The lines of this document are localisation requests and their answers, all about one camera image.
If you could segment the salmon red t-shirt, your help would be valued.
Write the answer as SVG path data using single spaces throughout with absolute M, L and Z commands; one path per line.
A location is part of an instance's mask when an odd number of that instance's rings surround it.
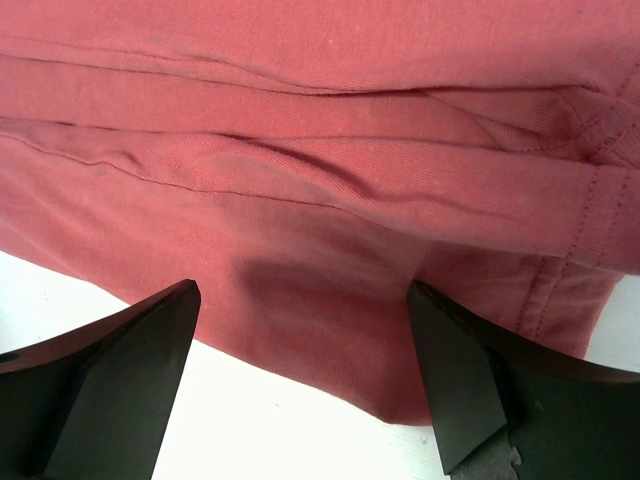
M 1 248 L 388 422 L 413 280 L 585 354 L 639 270 L 635 1 L 5 1 Z

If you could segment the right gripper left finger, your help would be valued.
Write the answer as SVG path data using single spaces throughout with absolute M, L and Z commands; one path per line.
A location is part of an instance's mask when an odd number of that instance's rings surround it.
M 2 353 L 2 478 L 151 478 L 200 304 L 196 282 L 183 280 Z

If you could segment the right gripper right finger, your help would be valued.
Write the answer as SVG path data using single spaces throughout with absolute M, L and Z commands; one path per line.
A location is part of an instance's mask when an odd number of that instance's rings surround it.
M 638 477 L 636 373 L 532 342 L 420 282 L 407 301 L 448 477 Z

